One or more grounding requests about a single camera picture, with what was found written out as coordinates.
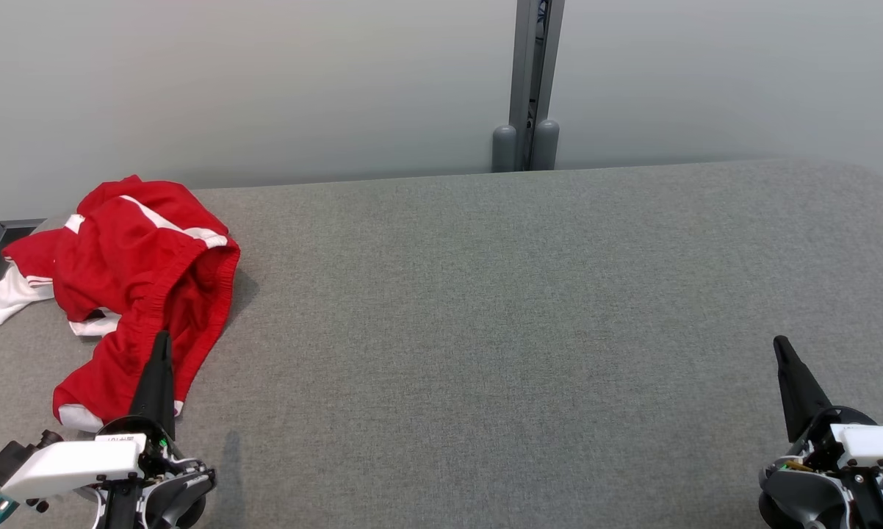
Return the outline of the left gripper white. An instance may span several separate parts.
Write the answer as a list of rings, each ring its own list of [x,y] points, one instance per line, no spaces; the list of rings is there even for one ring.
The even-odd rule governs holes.
[[[216,487],[215,469],[174,443],[172,338],[160,331],[129,407],[91,441],[58,441],[33,452],[1,485],[10,501],[68,492],[96,503],[95,528],[190,528]]]

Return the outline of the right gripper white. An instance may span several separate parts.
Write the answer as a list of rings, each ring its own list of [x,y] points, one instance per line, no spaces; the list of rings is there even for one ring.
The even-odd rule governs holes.
[[[773,346],[792,445],[760,473],[762,519],[771,528],[883,528],[883,425],[832,406],[787,336]]]

